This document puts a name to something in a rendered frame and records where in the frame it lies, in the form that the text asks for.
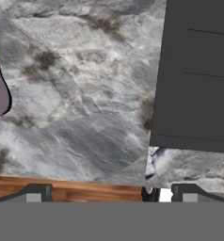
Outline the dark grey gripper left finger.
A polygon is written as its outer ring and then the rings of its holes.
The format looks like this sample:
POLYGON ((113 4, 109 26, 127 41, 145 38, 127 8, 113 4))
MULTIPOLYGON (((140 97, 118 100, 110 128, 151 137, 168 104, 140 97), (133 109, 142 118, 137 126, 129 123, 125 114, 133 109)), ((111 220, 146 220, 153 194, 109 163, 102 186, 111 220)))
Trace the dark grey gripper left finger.
POLYGON ((52 201, 53 186, 51 184, 29 184, 20 191, 0 198, 0 201, 12 202, 45 202, 52 201))

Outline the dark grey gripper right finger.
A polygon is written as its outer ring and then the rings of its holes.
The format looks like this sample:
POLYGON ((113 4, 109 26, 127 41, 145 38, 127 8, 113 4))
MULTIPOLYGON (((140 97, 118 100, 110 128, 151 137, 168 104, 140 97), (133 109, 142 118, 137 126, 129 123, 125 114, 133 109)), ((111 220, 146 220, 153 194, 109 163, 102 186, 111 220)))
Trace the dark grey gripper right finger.
POLYGON ((171 186, 172 202, 224 202, 224 194, 206 192, 195 184, 174 184, 171 186))

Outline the dark grey cabinet run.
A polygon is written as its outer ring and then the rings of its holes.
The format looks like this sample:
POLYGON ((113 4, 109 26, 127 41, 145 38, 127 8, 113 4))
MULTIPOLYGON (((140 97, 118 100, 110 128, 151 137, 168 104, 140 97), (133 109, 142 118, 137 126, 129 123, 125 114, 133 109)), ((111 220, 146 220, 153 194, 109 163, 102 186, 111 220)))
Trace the dark grey cabinet run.
POLYGON ((224 0, 167 0, 150 144, 224 153, 224 0))

